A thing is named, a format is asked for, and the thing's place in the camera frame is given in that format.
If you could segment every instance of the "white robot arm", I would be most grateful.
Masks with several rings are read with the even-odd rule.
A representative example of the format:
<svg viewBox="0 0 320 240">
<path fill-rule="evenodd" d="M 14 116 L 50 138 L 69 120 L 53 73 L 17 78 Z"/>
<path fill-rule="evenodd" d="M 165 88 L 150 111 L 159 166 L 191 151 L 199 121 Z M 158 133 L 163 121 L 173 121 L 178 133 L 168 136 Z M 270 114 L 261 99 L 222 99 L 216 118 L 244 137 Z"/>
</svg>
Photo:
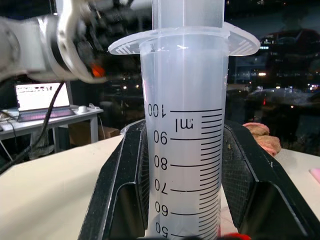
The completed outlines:
<svg viewBox="0 0 320 240">
<path fill-rule="evenodd" d="M 112 23 L 118 21 L 121 25 L 121 12 L 126 16 L 130 8 L 150 7 L 151 0 L 57 0 L 58 15 L 23 21 L 0 17 L 0 82 L 21 74 L 44 82 L 77 79 L 87 83 L 106 82 L 107 77 L 94 75 L 84 61 L 86 53 L 92 55 L 97 46 L 88 43 L 86 51 L 79 49 L 76 45 L 79 29 L 90 25 L 94 15 L 101 18 L 99 11 L 108 11 L 114 18 Z M 108 46 L 101 47 L 99 40 L 97 45 L 108 54 Z"/>
</svg>

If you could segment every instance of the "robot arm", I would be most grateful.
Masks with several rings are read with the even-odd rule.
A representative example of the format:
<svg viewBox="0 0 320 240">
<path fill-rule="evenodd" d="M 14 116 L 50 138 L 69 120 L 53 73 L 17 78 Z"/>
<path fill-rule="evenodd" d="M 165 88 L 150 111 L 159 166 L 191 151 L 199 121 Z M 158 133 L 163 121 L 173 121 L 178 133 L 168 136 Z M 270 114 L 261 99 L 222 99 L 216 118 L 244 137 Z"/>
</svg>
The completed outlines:
<svg viewBox="0 0 320 240">
<path fill-rule="evenodd" d="M 59 16 L 23 21 L 0 17 L 0 82 L 27 74 L 39 81 L 80 79 L 104 83 L 92 65 L 108 57 L 108 46 L 128 34 L 134 10 L 151 7 L 151 0 L 60 0 Z M 105 25 L 97 37 L 95 24 Z"/>
</svg>

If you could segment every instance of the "syringe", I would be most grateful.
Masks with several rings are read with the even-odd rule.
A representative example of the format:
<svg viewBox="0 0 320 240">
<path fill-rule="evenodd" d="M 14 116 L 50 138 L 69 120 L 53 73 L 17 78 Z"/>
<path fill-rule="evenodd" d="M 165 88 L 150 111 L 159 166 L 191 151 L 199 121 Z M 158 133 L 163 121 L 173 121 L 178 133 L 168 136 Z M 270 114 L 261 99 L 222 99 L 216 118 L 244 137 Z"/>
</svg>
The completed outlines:
<svg viewBox="0 0 320 240">
<path fill-rule="evenodd" d="M 223 3 L 155 0 L 154 30 L 109 48 L 113 54 L 141 56 L 150 166 L 148 237 L 208 240 L 220 234 L 228 55 L 259 49 L 249 33 L 228 23 L 219 27 Z M 215 19 L 216 6 L 221 17 Z"/>
</svg>

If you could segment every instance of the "laptop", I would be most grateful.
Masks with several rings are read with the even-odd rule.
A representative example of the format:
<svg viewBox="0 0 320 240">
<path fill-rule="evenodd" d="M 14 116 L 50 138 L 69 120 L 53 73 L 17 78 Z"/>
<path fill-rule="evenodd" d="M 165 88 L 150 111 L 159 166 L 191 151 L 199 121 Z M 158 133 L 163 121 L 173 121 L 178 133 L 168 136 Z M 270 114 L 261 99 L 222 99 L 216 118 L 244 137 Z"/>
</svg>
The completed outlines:
<svg viewBox="0 0 320 240">
<path fill-rule="evenodd" d="M 60 85 L 55 83 L 16 84 L 15 93 L 18 103 L 18 122 L 43 120 L 50 102 Z M 70 108 L 66 83 L 63 84 L 53 105 L 50 118 L 60 118 L 75 115 Z"/>
</svg>

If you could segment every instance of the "white table surface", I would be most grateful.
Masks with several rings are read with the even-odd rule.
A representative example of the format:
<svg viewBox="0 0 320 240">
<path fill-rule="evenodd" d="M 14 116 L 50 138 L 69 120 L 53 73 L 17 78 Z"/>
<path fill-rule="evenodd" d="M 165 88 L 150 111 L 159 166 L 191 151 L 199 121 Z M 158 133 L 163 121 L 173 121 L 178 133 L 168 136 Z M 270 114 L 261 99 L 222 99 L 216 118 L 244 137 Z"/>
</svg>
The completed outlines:
<svg viewBox="0 0 320 240">
<path fill-rule="evenodd" d="M 0 239 L 76 240 L 99 171 L 121 139 L 26 162 L 0 176 Z M 309 174 L 320 167 L 320 157 L 282 150 L 276 158 L 320 219 L 320 184 Z M 221 195 L 221 233 L 234 232 Z"/>
<path fill-rule="evenodd" d="M 93 116 L 103 113 L 102 109 L 94 109 L 88 107 L 88 112 L 85 113 L 78 113 L 78 107 L 72 106 L 72 110 L 74 111 L 75 115 L 72 116 L 64 116 L 64 117 L 57 117 L 52 118 L 49 120 L 48 127 L 56 128 L 62 125 L 74 124 L 78 122 L 82 122 L 85 120 L 91 119 Z M 10 121 L 15 129 L 17 136 L 22 136 L 26 134 L 30 134 L 30 131 L 40 130 L 43 125 L 43 120 L 36 120 L 36 121 L 27 121 L 27 122 L 17 122 L 15 120 Z M 3 128 L 3 131 L 0 132 L 0 140 L 14 138 L 14 131 L 12 126 L 7 123 L 6 121 L 0 122 L 0 126 Z"/>
</svg>

